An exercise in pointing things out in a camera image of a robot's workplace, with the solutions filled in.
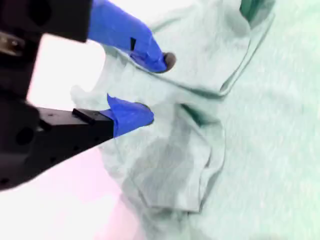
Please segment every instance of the blue tape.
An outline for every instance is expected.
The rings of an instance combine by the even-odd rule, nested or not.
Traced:
[[[132,103],[107,95],[110,109],[100,113],[113,120],[113,137],[119,137],[154,121],[154,113],[141,103]]]
[[[164,55],[148,26],[108,0],[93,1],[88,38],[126,52],[150,72],[167,69]]]

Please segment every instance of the black metal bracket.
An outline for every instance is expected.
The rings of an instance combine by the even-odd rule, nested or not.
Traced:
[[[1,156],[0,191],[16,187],[53,166],[113,138],[114,122],[98,111],[71,111],[38,108],[35,132],[24,127],[15,136],[15,154]],[[30,145],[27,155],[19,147]]]

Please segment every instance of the towel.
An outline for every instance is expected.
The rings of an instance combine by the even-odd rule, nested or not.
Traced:
[[[108,108],[108,93],[153,111],[152,125],[100,147],[148,240],[194,239],[190,216],[202,211],[225,163],[226,134],[217,110],[274,17],[273,1],[256,2],[197,0],[169,12],[150,28],[162,50],[176,54],[170,72],[145,72],[106,46],[93,91],[72,90],[81,108]]]
[[[223,171],[194,239],[320,239],[320,2],[280,0],[263,43],[216,117]]]

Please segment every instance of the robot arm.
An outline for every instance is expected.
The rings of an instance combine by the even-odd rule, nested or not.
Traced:
[[[109,98],[113,104],[105,111],[29,104],[45,33],[83,43],[89,35],[151,72],[168,71],[175,62],[173,54],[161,52],[146,25],[107,0],[94,0],[93,7],[91,0],[0,0],[0,191],[153,120],[147,106],[116,98]]]

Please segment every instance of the green fabric surface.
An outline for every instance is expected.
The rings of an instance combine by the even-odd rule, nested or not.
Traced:
[[[243,1],[249,22],[226,2],[199,0],[151,26],[165,51],[177,50],[172,72],[146,73],[106,47],[97,86],[74,88],[73,99],[102,110],[108,92],[160,119],[100,147],[146,239],[320,239],[320,2]],[[183,151],[192,154],[170,165]],[[172,184],[172,173],[185,184]]]

